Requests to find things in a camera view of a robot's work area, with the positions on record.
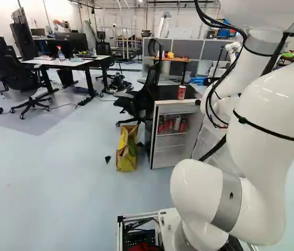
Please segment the ceiling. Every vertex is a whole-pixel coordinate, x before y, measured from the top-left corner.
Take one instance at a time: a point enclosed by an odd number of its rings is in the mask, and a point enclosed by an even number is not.
[[[193,0],[175,1],[175,0],[80,0],[80,2],[88,3],[95,7],[101,7],[105,9],[116,9],[120,8],[193,8]],[[199,5],[206,8],[219,8],[219,0],[199,0]]]

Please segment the soda can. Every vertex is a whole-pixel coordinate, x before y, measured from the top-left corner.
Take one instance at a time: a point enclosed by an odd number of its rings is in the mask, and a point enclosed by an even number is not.
[[[169,129],[172,130],[173,129],[173,118],[169,118]]]
[[[158,121],[157,133],[158,134],[163,134],[163,131],[164,131],[164,122],[163,122],[163,118],[160,117],[159,121]]]
[[[184,85],[178,86],[177,99],[183,100],[185,98],[185,93],[186,93],[186,86]]]
[[[169,129],[169,119],[164,116],[164,131],[167,131]]]
[[[179,132],[185,132],[186,130],[186,119],[182,119],[182,122],[180,123]]]

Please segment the water bottle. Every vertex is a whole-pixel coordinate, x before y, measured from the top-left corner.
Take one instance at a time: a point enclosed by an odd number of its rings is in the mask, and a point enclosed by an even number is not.
[[[58,46],[57,48],[58,48],[58,52],[57,52],[57,54],[58,54],[58,60],[60,60],[60,61],[65,60],[65,56],[64,56],[64,54],[61,51],[61,46]]]

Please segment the yellow paper bag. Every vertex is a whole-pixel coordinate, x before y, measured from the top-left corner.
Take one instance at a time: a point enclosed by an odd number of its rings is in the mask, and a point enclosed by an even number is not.
[[[137,147],[135,144],[138,125],[122,125],[120,127],[119,149],[116,150],[116,170],[131,172],[136,169]]]

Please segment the black office chair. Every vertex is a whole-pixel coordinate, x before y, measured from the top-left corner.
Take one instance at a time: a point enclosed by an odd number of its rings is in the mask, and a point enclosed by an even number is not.
[[[115,126],[119,127],[122,123],[129,123],[137,121],[137,124],[141,122],[146,123],[146,118],[141,117],[140,113],[144,110],[152,110],[154,108],[154,97],[152,93],[157,88],[159,81],[161,63],[156,63],[148,70],[146,82],[141,90],[130,91],[127,93],[114,93],[114,97],[118,99],[114,102],[115,106],[122,107],[120,113],[127,111],[133,116],[131,119],[118,121]]]
[[[26,107],[20,114],[20,119],[25,118],[25,113],[35,106],[40,106],[49,111],[49,106],[40,102],[49,101],[52,102],[52,98],[35,98],[34,95],[38,88],[42,86],[40,81],[40,75],[37,68],[31,69],[14,57],[11,54],[4,54],[4,51],[0,51],[0,81],[3,82],[9,89],[9,94],[17,101],[22,101],[28,98],[28,101],[19,105],[11,107],[10,112],[14,113],[15,109]]]
[[[97,52],[97,55],[107,55],[107,56],[112,56],[112,51],[111,51],[111,45],[110,43],[107,43],[105,41],[100,41],[100,42],[97,42],[96,43],[96,52]],[[113,66],[114,65],[114,59],[111,60],[110,64],[109,64],[109,67]],[[104,78],[102,75],[99,76],[99,77],[96,77],[96,79],[99,79],[99,78]],[[110,79],[114,79],[115,75],[110,75],[108,74],[107,75],[108,78]]]

